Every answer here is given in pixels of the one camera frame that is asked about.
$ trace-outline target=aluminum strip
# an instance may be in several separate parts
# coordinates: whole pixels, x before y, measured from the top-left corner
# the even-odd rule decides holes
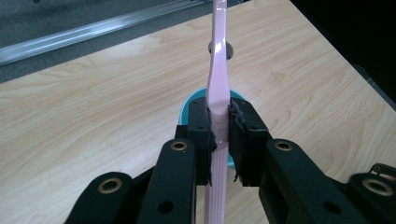
[[[105,35],[120,29],[134,26],[144,21],[153,20],[163,15],[180,11],[185,8],[199,6],[203,3],[205,2],[179,0],[156,7],[142,9],[105,21],[99,21],[89,25],[81,26],[76,29],[60,32],[55,35],[47,35],[37,39],[4,47],[0,49],[0,66],[32,57],[40,53],[73,45],[99,35]]]

